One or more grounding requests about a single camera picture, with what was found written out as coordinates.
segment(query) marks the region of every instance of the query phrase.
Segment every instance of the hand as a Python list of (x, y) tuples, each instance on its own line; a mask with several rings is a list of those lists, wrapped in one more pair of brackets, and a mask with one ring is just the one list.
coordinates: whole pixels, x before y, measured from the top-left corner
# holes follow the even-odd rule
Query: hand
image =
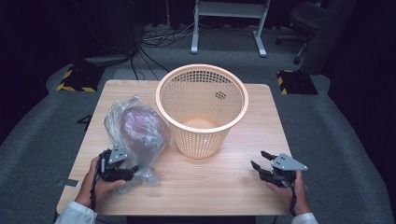
[[(80, 203), (89, 208), (91, 208), (91, 189), (92, 189), (93, 176), (95, 175), (96, 165), (98, 161), (99, 161), (99, 157), (96, 157), (91, 161), (90, 171), (88, 171), (88, 173), (85, 174), (84, 180), (82, 181), (81, 189), (79, 190), (78, 196), (75, 199), (76, 203)], [(125, 184), (126, 184), (125, 180), (106, 182), (105, 180), (99, 177), (99, 180), (95, 186), (96, 201), (99, 202), (111, 190), (122, 188), (123, 186), (125, 186)]]
[[(281, 200), (288, 206), (290, 207), (290, 201), (291, 201), (291, 188), (280, 188), (274, 184), (271, 184), (269, 182), (266, 182), (265, 185), (273, 191), (275, 194), (277, 194)], [(303, 180), (303, 173), (301, 171), (296, 171), (296, 180), (294, 181), (294, 190), (297, 196), (297, 202), (294, 205), (294, 212), (296, 216), (299, 216), (301, 214), (305, 213), (310, 213), (311, 209), (308, 206), (308, 201), (306, 200), (305, 196), (305, 186), (304, 186), (304, 180)]]

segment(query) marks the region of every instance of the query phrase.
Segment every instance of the plastic mesh basket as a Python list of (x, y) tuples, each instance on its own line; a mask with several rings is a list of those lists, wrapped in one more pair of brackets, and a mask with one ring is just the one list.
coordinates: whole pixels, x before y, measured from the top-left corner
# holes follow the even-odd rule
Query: plastic mesh basket
[(168, 121), (177, 148), (193, 159), (215, 154), (248, 109), (248, 92), (232, 73), (208, 64), (191, 64), (167, 74), (156, 103)]

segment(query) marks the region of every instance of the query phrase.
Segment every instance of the plastic bag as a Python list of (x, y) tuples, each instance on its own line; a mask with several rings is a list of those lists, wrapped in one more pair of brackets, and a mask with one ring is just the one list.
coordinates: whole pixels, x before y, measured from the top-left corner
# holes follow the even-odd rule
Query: plastic bag
[(105, 117), (105, 127), (113, 145), (128, 155), (120, 168), (139, 166), (134, 178), (122, 189), (113, 190), (112, 194), (126, 193), (139, 184), (158, 186), (160, 179), (155, 175), (153, 165), (171, 139), (166, 122), (135, 95), (125, 103), (115, 102), (111, 106)]

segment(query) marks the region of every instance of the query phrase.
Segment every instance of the white metal stand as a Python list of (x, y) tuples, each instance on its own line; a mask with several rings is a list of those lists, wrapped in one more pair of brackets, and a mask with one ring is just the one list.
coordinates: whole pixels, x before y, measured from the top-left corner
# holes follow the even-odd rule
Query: white metal stand
[(267, 56), (262, 43), (262, 27), (267, 17), (268, 8), (271, 0), (266, 0), (264, 5), (243, 4), (243, 3), (224, 3), (224, 2), (205, 2), (195, 0), (194, 10), (194, 32), (192, 34), (191, 53), (198, 52), (198, 22), (199, 16), (222, 16), (222, 17), (241, 17), (260, 19), (259, 30), (253, 31), (257, 48), (262, 57)]

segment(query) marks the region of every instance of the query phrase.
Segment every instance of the gray carpet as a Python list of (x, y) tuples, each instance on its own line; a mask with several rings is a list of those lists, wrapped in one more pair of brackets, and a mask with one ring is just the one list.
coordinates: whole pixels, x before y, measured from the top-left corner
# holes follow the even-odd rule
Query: gray carpet
[[(205, 30), (200, 34), (196, 55), (190, 54), (190, 36), (165, 48), (143, 49), (168, 70), (189, 63), (209, 63), (231, 71), (245, 83), (269, 85), (290, 151), (309, 167), (304, 179), (311, 187), (308, 200), (319, 223), (394, 223), (381, 177), (327, 95), (330, 80), (312, 77), (319, 95), (282, 95), (276, 72), (298, 68), (292, 61), (300, 45), (284, 42), (277, 46), (276, 36), (289, 31), (264, 29), (262, 39), (268, 56), (262, 58), (251, 31), (251, 27)], [(160, 66), (148, 62), (149, 67), (140, 54), (135, 56), (139, 79), (161, 79), (166, 74)], [(49, 78), (49, 95), (0, 147), (0, 223), (52, 222), (63, 190), (56, 183), (68, 177), (85, 134), (85, 126), (77, 121), (93, 113), (107, 80), (135, 79), (130, 63), (123, 63), (106, 69), (98, 92), (56, 91), (69, 67), (60, 68)], [(126, 220), (99, 218), (114, 224)], [(260, 224), (272, 221), (272, 217), (257, 217)], [(277, 223), (290, 221), (290, 216), (279, 217)]]

